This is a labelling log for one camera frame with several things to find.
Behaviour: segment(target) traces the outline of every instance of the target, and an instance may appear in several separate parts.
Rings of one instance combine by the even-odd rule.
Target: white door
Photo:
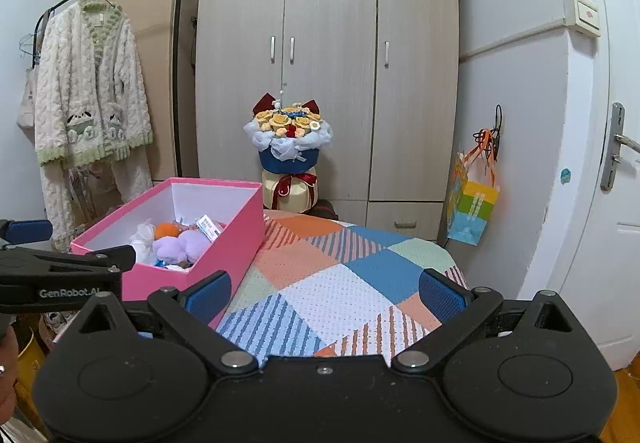
[[[200,0],[196,57],[198,163],[205,178],[261,181],[242,127],[282,76],[284,0]]]
[[[323,198],[367,200],[375,59],[376,0],[285,1],[284,102],[316,100],[334,130],[316,167]]]
[[[640,141],[640,0],[604,1],[610,56],[607,139],[611,105],[620,102],[626,110],[623,134]],[[613,369],[628,365],[640,349],[640,154],[622,146],[620,157],[611,191],[599,186],[595,191],[560,288]]]
[[[456,116],[458,0],[378,0],[376,83],[370,201],[444,201]]]

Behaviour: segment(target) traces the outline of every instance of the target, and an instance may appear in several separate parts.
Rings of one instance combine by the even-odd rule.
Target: animal patch
[[[94,137],[94,118],[86,110],[82,114],[72,114],[66,120],[66,137],[69,143],[76,143],[82,138],[92,139]]]
[[[109,139],[124,140],[124,131],[122,130],[122,122],[120,118],[116,114],[112,114],[109,117],[109,128],[107,130],[107,135]]]

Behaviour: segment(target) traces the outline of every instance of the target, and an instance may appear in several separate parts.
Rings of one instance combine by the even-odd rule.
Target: patchwork blanket
[[[266,234],[217,331],[269,355],[379,354],[387,363],[440,325],[418,279],[433,268],[466,287],[446,250],[399,233],[266,210]]]

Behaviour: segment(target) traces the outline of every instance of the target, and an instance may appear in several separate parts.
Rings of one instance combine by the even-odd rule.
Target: blue gripper pad
[[[52,233],[53,227],[46,219],[12,220],[6,225],[2,237],[10,245],[24,245],[48,241]]]
[[[453,286],[441,282],[436,276],[428,273],[427,270],[420,274],[420,280],[418,281],[420,301],[443,324],[453,315],[460,313],[467,304],[465,297],[456,291]]]
[[[217,271],[182,291],[178,300],[203,324],[209,324],[231,300],[231,277],[226,271]]]

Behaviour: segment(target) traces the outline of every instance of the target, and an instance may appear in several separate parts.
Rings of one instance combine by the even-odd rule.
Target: yellow rose
[[[298,116],[294,121],[293,124],[296,127],[300,127],[300,128],[304,128],[307,129],[309,128],[309,123],[311,122],[310,119],[305,118],[304,116]]]
[[[273,116],[272,110],[264,110],[256,114],[255,119],[260,125],[262,125],[263,123],[266,123],[271,118],[271,116]]]
[[[269,120],[269,124],[275,128],[279,129],[280,127],[286,127],[291,124],[291,118],[289,116],[285,116],[284,114],[274,114],[273,118]]]

